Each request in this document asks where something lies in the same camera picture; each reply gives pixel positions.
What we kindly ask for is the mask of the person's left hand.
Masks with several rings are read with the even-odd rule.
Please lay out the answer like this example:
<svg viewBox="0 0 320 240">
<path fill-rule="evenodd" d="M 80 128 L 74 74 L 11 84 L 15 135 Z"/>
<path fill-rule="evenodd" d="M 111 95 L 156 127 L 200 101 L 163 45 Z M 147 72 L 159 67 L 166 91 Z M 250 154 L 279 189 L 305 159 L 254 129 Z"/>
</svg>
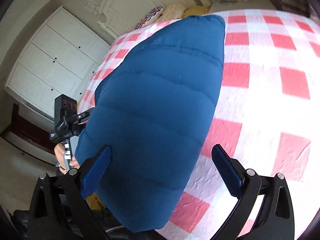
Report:
<svg viewBox="0 0 320 240">
<path fill-rule="evenodd" d="M 66 170 L 66 167 L 65 167 L 65 159 L 64 159 L 65 151 L 66 151 L 65 147 L 61 143 L 57 144 L 55 146 L 55 148 L 54 148 L 54 153 L 55 153 L 55 156 L 56 156 L 56 159 L 57 159 L 57 162 L 58 162 L 58 168 L 59 168 L 59 171 L 62 174 L 66 174 L 67 173 L 67 170 Z M 80 165 L 77 162 L 75 157 L 72 157 L 72 160 L 71 160 L 71 162 L 69 164 L 73 168 L 79 168 L 80 167 Z"/>
</svg>

